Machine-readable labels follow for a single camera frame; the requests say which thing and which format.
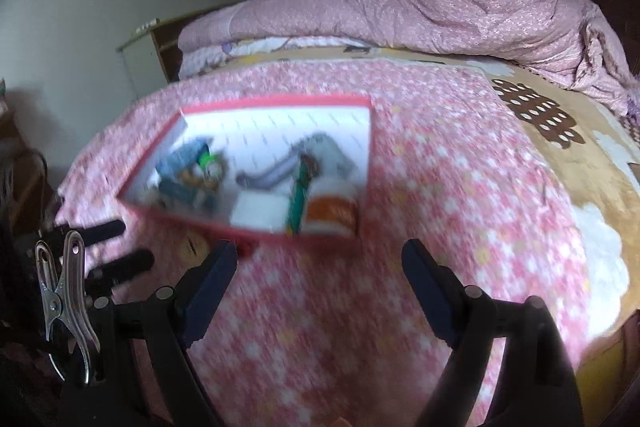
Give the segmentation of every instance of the purple fabric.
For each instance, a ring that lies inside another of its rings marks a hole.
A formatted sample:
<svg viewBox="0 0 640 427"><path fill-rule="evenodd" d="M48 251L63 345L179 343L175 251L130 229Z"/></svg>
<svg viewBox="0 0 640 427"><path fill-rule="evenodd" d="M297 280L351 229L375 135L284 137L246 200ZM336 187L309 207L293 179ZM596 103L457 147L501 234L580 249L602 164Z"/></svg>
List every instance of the purple fabric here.
<svg viewBox="0 0 640 427"><path fill-rule="evenodd" d="M620 115L639 85L589 0L250 0L191 23L178 45L188 53L234 39L306 35L515 60Z"/></svg>

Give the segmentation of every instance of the white jar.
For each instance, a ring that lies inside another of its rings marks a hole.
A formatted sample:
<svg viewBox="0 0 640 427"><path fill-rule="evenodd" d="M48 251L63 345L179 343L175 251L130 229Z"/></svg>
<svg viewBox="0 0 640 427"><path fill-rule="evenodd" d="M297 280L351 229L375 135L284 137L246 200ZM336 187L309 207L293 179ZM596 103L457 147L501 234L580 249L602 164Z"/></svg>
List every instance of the white jar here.
<svg viewBox="0 0 640 427"><path fill-rule="evenodd" d="M348 181L320 176L306 190L300 233L355 237L358 230L358 190Z"/></svg>

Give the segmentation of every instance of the yellow fabric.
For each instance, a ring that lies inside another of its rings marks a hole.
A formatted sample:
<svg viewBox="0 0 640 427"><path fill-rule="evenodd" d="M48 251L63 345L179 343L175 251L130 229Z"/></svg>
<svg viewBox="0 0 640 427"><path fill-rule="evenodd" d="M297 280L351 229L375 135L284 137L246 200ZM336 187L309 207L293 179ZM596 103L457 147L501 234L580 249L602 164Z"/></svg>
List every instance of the yellow fabric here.
<svg viewBox="0 0 640 427"><path fill-rule="evenodd" d="M620 339L583 362L576 373L584 427L600 425L615 404L623 372L623 344Z"/></svg>

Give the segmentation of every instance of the silver clip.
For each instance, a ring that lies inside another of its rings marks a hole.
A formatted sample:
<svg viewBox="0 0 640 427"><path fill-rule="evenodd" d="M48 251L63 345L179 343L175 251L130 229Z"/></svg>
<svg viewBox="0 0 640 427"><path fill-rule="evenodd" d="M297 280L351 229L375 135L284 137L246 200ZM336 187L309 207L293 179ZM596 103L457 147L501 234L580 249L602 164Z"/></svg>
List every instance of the silver clip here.
<svg viewBox="0 0 640 427"><path fill-rule="evenodd" d="M65 236L62 254L60 280L56 273L54 256L44 241L38 241L35 248L36 269L40 282L40 296L44 309L45 333L52 340L55 320L60 320L75 338L84 361L85 385L93 379L96 360L100 353L100 341L84 307L84 241L76 230ZM49 355L51 363L62 380L65 372L60 360Z"/></svg>

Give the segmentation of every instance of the pink box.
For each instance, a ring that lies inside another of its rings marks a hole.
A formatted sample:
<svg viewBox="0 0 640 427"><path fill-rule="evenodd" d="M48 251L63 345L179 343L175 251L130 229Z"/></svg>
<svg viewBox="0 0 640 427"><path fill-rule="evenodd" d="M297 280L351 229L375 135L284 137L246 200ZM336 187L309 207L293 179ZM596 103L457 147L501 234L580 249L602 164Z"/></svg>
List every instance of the pink box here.
<svg viewBox="0 0 640 427"><path fill-rule="evenodd" d="M118 192L120 203L155 219L182 223L208 239L229 239L239 250L253 250L258 243L296 244L311 250L359 250L358 237L335 235L295 235L239 229L230 225L234 198L241 188L236 184L239 171L261 172L286 155L290 145L313 132L324 132L355 164L349 181L358 189L360 213L366 203L371 144L371 103L355 95L281 95L245 98L226 102L183 107L165 124L131 171ZM216 195L218 203L211 216L196 211L166 210L145 204L144 195L158 181L155 165L168 152L194 137L212 139L211 150L223 149L228 172ZM274 192L290 193L291 181Z"/></svg>

